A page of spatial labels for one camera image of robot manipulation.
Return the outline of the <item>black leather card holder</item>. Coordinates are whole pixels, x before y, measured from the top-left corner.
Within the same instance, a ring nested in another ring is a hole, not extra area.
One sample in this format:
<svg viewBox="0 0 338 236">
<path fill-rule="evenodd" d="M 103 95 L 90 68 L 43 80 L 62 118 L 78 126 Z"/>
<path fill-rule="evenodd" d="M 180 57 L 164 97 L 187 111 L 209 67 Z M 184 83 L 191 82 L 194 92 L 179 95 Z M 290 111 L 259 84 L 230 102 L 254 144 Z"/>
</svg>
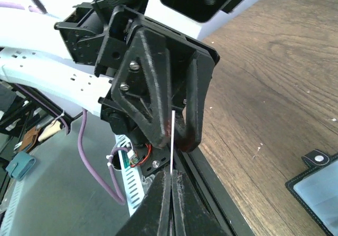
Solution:
<svg viewBox="0 0 338 236">
<path fill-rule="evenodd" d="M 314 149 L 302 161 L 307 170 L 285 187 L 326 235 L 337 235 L 337 153 Z"/>
</svg>

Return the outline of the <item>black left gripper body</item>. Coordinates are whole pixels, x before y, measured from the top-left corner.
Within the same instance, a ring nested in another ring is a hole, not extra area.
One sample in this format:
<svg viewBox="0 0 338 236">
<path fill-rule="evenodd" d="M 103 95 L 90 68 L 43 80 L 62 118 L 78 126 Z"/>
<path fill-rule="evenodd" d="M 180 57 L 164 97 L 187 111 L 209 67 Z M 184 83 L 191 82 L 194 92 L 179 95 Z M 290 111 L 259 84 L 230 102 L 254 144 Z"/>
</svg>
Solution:
<svg viewBox="0 0 338 236">
<path fill-rule="evenodd" d="M 94 66 L 95 76 L 112 78 L 112 85 L 136 31 L 142 27 L 166 38 L 170 54 L 171 114 L 175 110 L 176 116 L 177 107 L 180 106 L 185 116 L 186 100 L 180 102 L 175 95 L 182 90 L 188 60 L 195 51 L 199 51 L 209 54 L 215 67 L 220 57 L 214 48 L 123 5 L 109 10 L 99 4 L 82 3 L 66 20 L 55 25 L 73 61 Z M 130 116 L 113 100 L 111 88 L 105 97 L 99 99 L 99 103 L 101 119 L 110 124 L 115 134 L 128 136 L 138 146 L 151 144 Z M 169 134 L 171 138 L 171 118 Z"/>
</svg>

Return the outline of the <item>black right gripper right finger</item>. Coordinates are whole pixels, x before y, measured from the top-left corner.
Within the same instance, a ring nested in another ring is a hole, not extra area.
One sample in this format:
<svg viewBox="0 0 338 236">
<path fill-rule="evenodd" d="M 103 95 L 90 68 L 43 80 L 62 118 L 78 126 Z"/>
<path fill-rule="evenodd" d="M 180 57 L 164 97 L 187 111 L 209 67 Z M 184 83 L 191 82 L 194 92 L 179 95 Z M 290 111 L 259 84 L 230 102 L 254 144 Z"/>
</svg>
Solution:
<svg viewBox="0 0 338 236">
<path fill-rule="evenodd" d="M 195 194 L 186 174 L 172 173 L 172 204 L 175 235 L 227 235 Z"/>
</svg>

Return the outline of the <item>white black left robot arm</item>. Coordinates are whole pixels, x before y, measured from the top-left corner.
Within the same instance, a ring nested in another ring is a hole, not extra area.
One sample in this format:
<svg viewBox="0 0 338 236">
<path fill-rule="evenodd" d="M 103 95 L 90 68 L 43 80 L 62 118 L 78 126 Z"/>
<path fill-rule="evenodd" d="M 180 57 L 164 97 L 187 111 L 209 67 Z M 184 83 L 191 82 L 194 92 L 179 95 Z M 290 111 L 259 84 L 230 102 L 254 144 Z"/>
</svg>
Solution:
<svg viewBox="0 0 338 236">
<path fill-rule="evenodd" d="M 220 57 L 197 26 L 235 0 L 1 0 L 1 79 L 84 107 L 135 145 L 201 142 Z"/>
</svg>

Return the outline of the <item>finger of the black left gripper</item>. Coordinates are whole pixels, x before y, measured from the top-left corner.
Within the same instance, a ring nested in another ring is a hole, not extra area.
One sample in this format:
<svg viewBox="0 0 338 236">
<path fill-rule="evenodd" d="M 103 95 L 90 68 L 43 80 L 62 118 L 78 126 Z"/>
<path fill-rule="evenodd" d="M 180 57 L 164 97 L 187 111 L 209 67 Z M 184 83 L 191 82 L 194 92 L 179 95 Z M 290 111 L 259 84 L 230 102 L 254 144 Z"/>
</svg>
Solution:
<svg viewBox="0 0 338 236">
<path fill-rule="evenodd" d="M 213 69 L 214 60 L 209 54 L 195 51 L 188 60 L 182 90 L 175 95 L 180 102 L 186 100 L 186 115 L 178 106 L 175 117 L 174 142 L 182 152 L 193 151 L 201 142 L 204 104 Z"/>
<path fill-rule="evenodd" d="M 154 147 L 168 143 L 171 71 L 164 36 L 145 27 L 136 31 L 111 87 L 111 96 Z"/>
</svg>

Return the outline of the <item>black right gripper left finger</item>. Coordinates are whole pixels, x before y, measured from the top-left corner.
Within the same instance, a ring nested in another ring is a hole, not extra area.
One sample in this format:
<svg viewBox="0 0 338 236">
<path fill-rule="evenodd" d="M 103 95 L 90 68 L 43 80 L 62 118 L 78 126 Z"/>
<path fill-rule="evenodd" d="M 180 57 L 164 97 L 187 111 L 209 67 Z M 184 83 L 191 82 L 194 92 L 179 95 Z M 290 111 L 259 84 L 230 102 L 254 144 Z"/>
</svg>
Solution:
<svg viewBox="0 0 338 236">
<path fill-rule="evenodd" d="M 170 205 L 171 176 L 168 171 L 160 171 L 135 213 L 116 234 L 169 235 Z"/>
</svg>

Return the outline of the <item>solid red credit card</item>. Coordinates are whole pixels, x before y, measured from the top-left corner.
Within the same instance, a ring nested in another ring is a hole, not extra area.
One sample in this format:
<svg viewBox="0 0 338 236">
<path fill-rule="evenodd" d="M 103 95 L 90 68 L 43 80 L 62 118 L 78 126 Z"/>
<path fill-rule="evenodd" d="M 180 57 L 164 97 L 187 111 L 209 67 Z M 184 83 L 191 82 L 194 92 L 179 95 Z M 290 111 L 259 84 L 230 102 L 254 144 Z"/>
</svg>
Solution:
<svg viewBox="0 0 338 236">
<path fill-rule="evenodd" d="M 173 153 L 174 153 L 174 133 L 175 133 L 175 110 L 172 110 L 171 114 L 171 143 L 170 143 L 170 176 L 173 174 Z M 173 222 L 172 222 L 172 212 L 170 213 L 170 236 L 173 235 Z"/>
</svg>

